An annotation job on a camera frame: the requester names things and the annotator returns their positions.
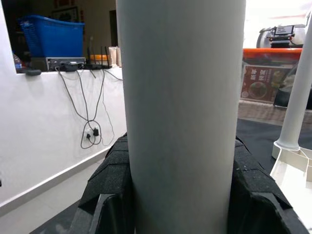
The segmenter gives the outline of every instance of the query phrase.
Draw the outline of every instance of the white plastic stand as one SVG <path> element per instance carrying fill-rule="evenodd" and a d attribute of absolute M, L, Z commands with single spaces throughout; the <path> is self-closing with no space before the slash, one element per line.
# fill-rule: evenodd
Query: white plastic stand
<path fill-rule="evenodd" d="M 312 24 L 300 56 L 281 135 L 274 142 L 276 163 L 271 176 L 305 226 L 312 228 L 312 151 L 301 148 L 298 139 L 312 85 Z"/>

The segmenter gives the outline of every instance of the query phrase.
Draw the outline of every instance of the poster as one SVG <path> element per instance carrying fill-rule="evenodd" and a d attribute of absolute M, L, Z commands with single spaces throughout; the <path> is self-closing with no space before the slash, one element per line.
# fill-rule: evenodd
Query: poster
<path fill-rule="evenodd" d="M 280 84 L 291 68 L 245 65 L 241 98 L 273 103 Z"/>

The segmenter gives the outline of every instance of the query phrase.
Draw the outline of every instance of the gray floor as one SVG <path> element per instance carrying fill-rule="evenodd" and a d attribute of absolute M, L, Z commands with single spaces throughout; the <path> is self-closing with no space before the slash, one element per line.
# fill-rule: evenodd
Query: gray floor
<path fill-rule="evenodd" d="M 87 185 L 87 180 L 102 161 L 91 165 L 56 187 L 0 217 L 0 233 L 30 233 L 78 201 Z"/>

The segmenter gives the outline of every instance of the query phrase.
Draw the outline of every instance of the power cord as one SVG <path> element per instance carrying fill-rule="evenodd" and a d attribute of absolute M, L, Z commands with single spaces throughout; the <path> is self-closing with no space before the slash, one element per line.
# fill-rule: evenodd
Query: power cord
<path fill-rule="evenodd" d="M 59 67 L 55 67 L 54 69 L 55 69 L 55 71 L 57 71 L 57 72 L 60 71 L 60 70 L 59 70 Z M 71 79 L 71 78 L 68 78 L 68 77 L 66 77 L 66 76 L 64 76 L 64 75 L 63 75 L 63 77 L 64 77 L 65 79 L 67 79 L 67 80 L 77 80 L 77 79 L 78 79 L 78 78 L 73 78 L 73 79 Z"/>
<path fill-rule="evenodd" d="M 113 137 L 112 137 L 111 141 L 110 141 L 108 144 L 104 144 L 104 142 L 103 142 L 103 140 L 102 140 L 102 145 L 103 145 L 103 146 L 109 146 L 109 145 L 113 142 L 113 140 L 114 140 L 114 138 L 115 138 L 115 132 L 114 132 L 114 127 L 113 127 L 113 125 L 112 125 L 111 118 L 110 118 L 110 116 L 109 116 L 109 114 L 108 114 L 108 111 L 107 111 L 107 109 L 106 109 L 106 105 L 105 105 L 105 102 L 104 102 L 104 92 L 103 92 L 102 103 L 103 103 L 104 110 L 105 110 L 105 112 L 106 112 L 106 114 L 107 114 L 108 121 L 109 121 L 109 123 L 110 123 L 110 125 L 111 125 L 111 129 L 112 129 L 112 133 L 113 133 Z"/>
<path fill-rule="evenodd" d="M 106 69 L 104 69 L 104 71 L 107 72 L 107 73 L 109 73 L 110 75 L 112 75 L 112 76 L 113 76 L 115 79 L 117 79 L 117 80 L 123 80 L 123 79 L 118 78 L 117 76 L 115 76 L 113 73 L 111 73 L 110 71 L 108 71 L 108 70 L 106 70 Z"/>
<path fill-rule="evenodd" d="M 90 120 L 90 119 L 89 119 L 89 112 L 88 112 L 87 101 L 86 101 L 86 97 L 85 97 L 84 90 L 83 90 L 83 86 L 82 86 L 81 75 L 79 74 L 79 72 L 76 71 L 77 74 L 78 74 L 78 78 L 79 78 L 79 82 L 80 82 L 80 88 L 81 88 L 82 96 L 83 96 L 84 103 L 85 103 L 85 107 L 86 107 L 87 118 L 85 118 L 84 116 L 82 116 L 81 114 L 79 114 L 79 112 L 77 111 L 77 108 L 76 108 L 76 106 L 75 106 L 75 103 L 74 103 L 74 101 L 73 101 L 73 98 L 72 98 L 72 96 L 71 96 L 71 94 L 70 94 L 70 92 L 69 92 L 69 90 L 68 90 L 68 88 L 67 88 L 67 85 L 66 85 L 64 76 L 61 74 L 60 70 L 58 70 L 57 68 L 56 68 L 56 71 L 58 71 L 58 74 L 61 76 L 61 78 L 62 78 L 62 80 L 63 80 L 65 89 L 66 89 L 67 94 L 68 94 L 68 96 L 69 96 L 69 98 L 70 98 L 70 100 L 71 100 L 71 103 L 72 103 L 72 105 L 73 105 L 73 108 L 74 108 L 76 114 L 77 114 L 80 118 L 82 118 L 83 120 L 87 121 L 87 122 L 85 123 L 85 125 L 83 126 L 82 137 L 81 137 L 81 141 L 80 141 L 80 146 L 81 146 L 81 148 L 82 148 L 82 149 L 89 149 L 89 148 L 91 148 L 91 147 L 94 146 L 94 145 L 99 145 L 99 144 L 101 143 L 101 141 L 102 141 L 102 130 L 101 130 L 100 124 L 99 124 L 97 121 L 95 121 L 95 119 L 96 119 L 97 113 L 98 113 L 98 104 L 99 104 L 99 101 L 100 101 L 100 98 L 101 98 L 101 93 L 102 93 L 102 90 L 103 90 L 105 74 L 103 73 L 103 80 L 102 80 L 102 83 L 101 83 L 100 93 L 99 93 L 99 96 L 98 96 L 98 99 L 97 99 L 97 105 L 96 105 L 95 116 L 93 117 L 93 119 Z M 98 129 L 97 129 L 96 127 L 95 127 L 95 128 L 92 128 L 92 127 L 91 127 L 91 124 L 90 124 L 90 123 L 92 123 L 92 122 L 94 122 L 94 123 L 98 126 Z M 90 140 L 90 137 L 91 137 L 90 134 L 87 134 L 87 139 L 89 140 L 89 142 L 91 143 L 91 145 L 89 145 L 88 147 L 84 147 L 84 146 L 82 145 L 82 143 L 83 143 L 83 136 L 84 136 L 85 128 L 86 128 L 87 125 L 89 125 L 89 127 L 93 130 L 94 141 L 92 142 L 92 141 Z"/>
<path fill-rule="evenodd" d="M 90 72 L 91 72 L 91 74 L 93 75 L 94 79 L 96 79 L 97 77 L 96 77 L 96 75 L 94 75 L 93 71 L 90 70 Z"/>

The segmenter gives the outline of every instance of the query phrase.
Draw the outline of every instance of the power adapter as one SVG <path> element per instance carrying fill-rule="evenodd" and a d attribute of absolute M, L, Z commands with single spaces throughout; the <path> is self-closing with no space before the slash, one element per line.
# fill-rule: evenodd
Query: power adapter
<path fill-rule="evenodd" d="M 61 66 L 59 67 L 59 70 L 61 72 L 75 72 L 76 70 L 79 69 L 78 64 L 61 64 Z"/>
<path fill-rule="evenodd" d="M 98 136 L 98 129 L 97 129 L 97 128 L 94 128 L 94 129 L 93 129 L 93 135 L 94 135 L 95 137 Z"/>
<path fill-rule="evenodd" d="M 85 69 L 85 70 L 101 70 L 103 68 L 100 64 L 85 64 L 83 69 Z"/>

